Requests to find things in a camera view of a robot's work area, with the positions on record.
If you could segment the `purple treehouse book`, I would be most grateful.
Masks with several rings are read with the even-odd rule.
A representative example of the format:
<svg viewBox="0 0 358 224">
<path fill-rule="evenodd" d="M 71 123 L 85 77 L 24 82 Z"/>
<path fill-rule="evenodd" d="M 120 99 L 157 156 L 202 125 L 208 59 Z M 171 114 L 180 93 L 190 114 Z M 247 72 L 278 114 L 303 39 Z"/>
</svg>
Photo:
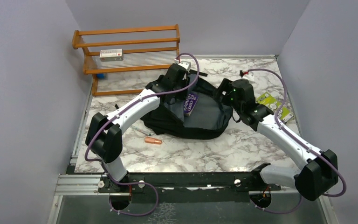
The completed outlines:
<svg viewBox="0 0 358 224">
<path fill-rule="evenodd" d="M 184 116 L 190 116 L 198 101 L 199 96 L 195 93 L 189 93 L 183 103 Z"/>
</svg>

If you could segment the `black student backpack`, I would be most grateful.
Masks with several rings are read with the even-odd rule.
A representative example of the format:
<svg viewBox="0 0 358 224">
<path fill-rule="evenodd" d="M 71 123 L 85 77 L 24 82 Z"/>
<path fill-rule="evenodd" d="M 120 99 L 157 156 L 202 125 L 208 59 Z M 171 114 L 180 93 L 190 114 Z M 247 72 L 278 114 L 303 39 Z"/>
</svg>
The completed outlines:
<svg viewBox="0 0 358 224">
<path fill-rule="evenodd" d="M 201 77 L 190 90 L 188 96 L 196 97 L 190 106 L 190 113 L 185 110 L 187 104 L 184 99 L 173 98 L 169 102 L 161 102 L 157 109 L 144 115 L 141 118 L 144 125 L 157 135 L 168 134 L 193 140 L 219 137 L 233 115 L 232 107 L 216 101 L 213 92 L 217 88 Z"/>
</svg>

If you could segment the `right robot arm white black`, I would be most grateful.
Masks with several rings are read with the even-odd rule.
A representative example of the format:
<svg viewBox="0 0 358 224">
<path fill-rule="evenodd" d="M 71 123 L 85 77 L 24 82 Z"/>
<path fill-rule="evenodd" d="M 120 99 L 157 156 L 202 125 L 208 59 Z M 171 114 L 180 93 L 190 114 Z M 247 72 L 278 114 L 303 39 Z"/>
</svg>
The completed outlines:
<svg viewBox="0 0 358 224">
<path fill-rule="evenodd" d="M 314 201 L 338 183 L 337 155 L 308 143 L 277 121 L 272 110 L 256 102 L 248 80 L 224 78 L 213 96 L 223 105 L 232 107 L 239 115 L 239 122 L 270 139 L 296 164 L 296 168 L 259 167 L 250 177 L 254 189 L 277 184 L 295 188 L 303 198 Z"/>
</svg>

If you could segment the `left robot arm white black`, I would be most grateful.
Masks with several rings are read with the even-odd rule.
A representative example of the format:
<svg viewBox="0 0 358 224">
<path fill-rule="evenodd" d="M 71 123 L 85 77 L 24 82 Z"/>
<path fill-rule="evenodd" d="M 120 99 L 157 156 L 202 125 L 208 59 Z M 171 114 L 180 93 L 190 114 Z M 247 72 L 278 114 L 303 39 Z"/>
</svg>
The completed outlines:
<svg viewBox="0 0 358 224">
<path fill-rule="evenodd" d="M 115 191 L 123 191 L 128 185 L 128 171 L 120 158 L 123 134 L 161 103 L 184 97 L 196 84 L 198 77 L 198 72 L 190 73 L 189 62 L 174 63 L 164 75 L 148 83 L 138 96 L 124 106 L 107 115 L 98 112 L 92 117 L 85 141 L 86 152 L 93 152 L 97 156 L 95 161 L 100 162 L 110 176 L 110 185 Z"/>
</svg>

